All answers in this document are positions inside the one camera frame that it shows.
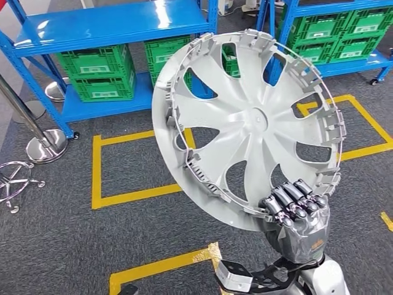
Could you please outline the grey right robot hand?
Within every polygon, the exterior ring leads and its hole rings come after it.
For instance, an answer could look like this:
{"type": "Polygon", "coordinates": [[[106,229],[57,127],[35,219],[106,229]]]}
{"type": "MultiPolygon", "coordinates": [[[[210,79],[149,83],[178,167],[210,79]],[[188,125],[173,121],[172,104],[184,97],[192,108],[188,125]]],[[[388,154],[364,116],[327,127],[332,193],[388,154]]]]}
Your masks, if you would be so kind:
{"type": "Polygon", "coordinates": [[[271,219],[263,223],[268,242],[294,264],[320,261],[330,232],[327,198],[302,179],[274,187],[259,201],[271,219]]]}

